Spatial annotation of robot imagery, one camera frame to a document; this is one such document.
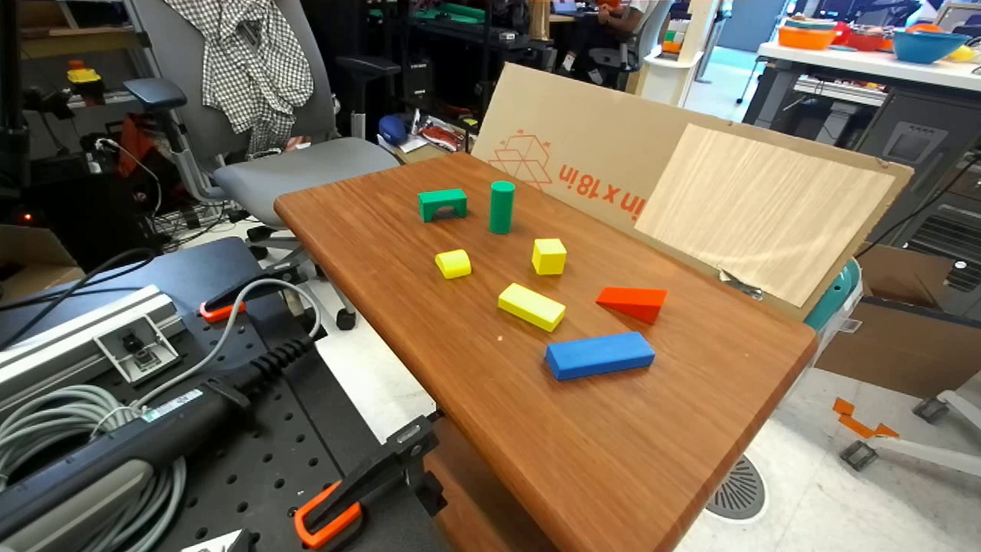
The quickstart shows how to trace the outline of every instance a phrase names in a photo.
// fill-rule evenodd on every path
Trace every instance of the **plywood sheet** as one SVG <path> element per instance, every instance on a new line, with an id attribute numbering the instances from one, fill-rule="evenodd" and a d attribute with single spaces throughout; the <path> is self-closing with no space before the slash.
<path id="1" fill-rule="evenodd" d="M 872 165 L 688 125 L 637 230 L 810 310 L 897 190 Z"/>

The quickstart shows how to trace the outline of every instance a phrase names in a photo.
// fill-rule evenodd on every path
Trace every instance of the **person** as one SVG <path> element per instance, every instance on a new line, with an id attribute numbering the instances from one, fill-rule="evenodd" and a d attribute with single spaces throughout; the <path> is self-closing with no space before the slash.
<path id="1" fill-rule="evenodd" d="M 598 2 L 596 18 L 571 29 L 571 46 L 562 58 L 562 74 L 590 81 L 590 50 L 616 50 L 624 41 L 641 32 L 652 0 L 613 0 Z"/>

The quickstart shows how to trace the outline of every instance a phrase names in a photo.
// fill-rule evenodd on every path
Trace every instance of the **chair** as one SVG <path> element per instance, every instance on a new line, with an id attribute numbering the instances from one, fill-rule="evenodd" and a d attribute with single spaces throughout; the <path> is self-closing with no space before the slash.
<path id="1" fill-rule="evenodd" d="M 172 147 L 188 190 L 198 200 L 235 200 L 268 227 L 283 227 L 272 213 L 283 194 L 399 165 L 384 147 L 338 135 L 328 72 L 304 8 L 302 0 L 276 2 L 310 63 L 313 94 L 294 115 L 294 135 L 308 135 L 313 146 L 294 154 L 226 164 L 250 154 L 250 135 L 234 135 L 226 118 L 202 105 L 205 41 L 166 0 L 125 0 L 128 23 L 147 38 L 150 72 L 188 94 L 188 105 L 168 115 L 182 130 Z"/>
<path id="2" fill-rule="evenodd" d="M 590 50 L 590 65 L 605 78 L 605 84 L 627 90 L 627 81 L 641 72 L 645 55 L 651 55 L 656 41 L 663 38 L 669 13 L 673 0 L 652 0 L 637 34 L 624 41 L 621 50 Z"/>

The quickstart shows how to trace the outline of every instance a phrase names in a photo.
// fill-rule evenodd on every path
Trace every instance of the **cardboard box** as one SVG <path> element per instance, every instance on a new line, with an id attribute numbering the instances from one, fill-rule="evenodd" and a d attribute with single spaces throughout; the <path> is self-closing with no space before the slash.
<path id="1" fill-rule="evenodd" d="M 820 355 L 820 369 L 912 397 L 964 387 L 981 369 L 981 327 L 938 310 L 952 262 L 874 250 L 862 257 L 866 288 L 852 328 Z"/>
<path id="2" fill-rule="evenodd" d="M 84 269 L 45 227 L 0 223 L 0 305 L 78 282 Z"/>
<path id="3" fill-rule="evenodd" d="M 801 318 L 912 181 L 866 154 L 519 65 L 496 81 L 471 154 Z"/>

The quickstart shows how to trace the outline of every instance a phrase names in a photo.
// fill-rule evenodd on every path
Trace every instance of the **yellow block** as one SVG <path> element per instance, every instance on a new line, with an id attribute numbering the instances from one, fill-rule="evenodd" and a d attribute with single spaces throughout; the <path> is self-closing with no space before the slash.
<path id="1" fill-rule="evenodd" d="M 468 254 L 463 250 L 435 254 L 435 267 L 444 280 L 463 280 L 471 272 Z"/>
<path id="2" fill-rule="evenodd" d="M 500 292 L 496 306 L 504 313 L 525 318 L 529 327 L 535 327 L 539 332 L 555 332 L 558 323 L 563 318 L 563 305 L 548 302 L 547 295 L 538 295 L 538 292 L 514 285 L 514 282 L 505 292 Z"/>
<path id="3" fill-rule="evenodd" d="M 535 241 L 530 267 L 538 277 L 562 277 L 568 257 L 562 241 Z"/>

